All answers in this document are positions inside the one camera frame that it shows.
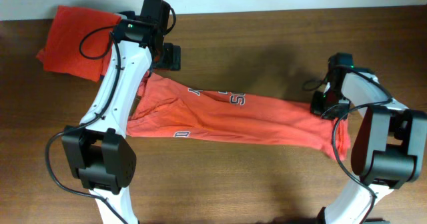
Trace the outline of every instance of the orange fabric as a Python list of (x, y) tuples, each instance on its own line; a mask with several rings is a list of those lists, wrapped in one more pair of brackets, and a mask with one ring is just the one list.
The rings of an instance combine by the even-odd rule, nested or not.
[[(91, 31), (100, 27), (116, 25), (121, 17), (113, 13), (96, 11), (84, 7), (58, 6), (44, 49), (36, 58), (43, 62), (45, 71), (68, 73), (98, 81), (105, 73), (111, 51), (104, 58), (89, 60), (79, 54), (80, 41)], [(108, 32), (102, 30), (86, 39), (83, 52), (88, 56), (99, 56), (108, 44)]]
[[(153, 74), (138, 89), (141, 101), (127, 122), (132, 137), (189, 137), (263, 145), (297, 145), (334, 158), (333, 121), (309, 112), (310, 104), (242, 93), (197, 91)], [(344, 159), (347, 121), (336, 141)]]

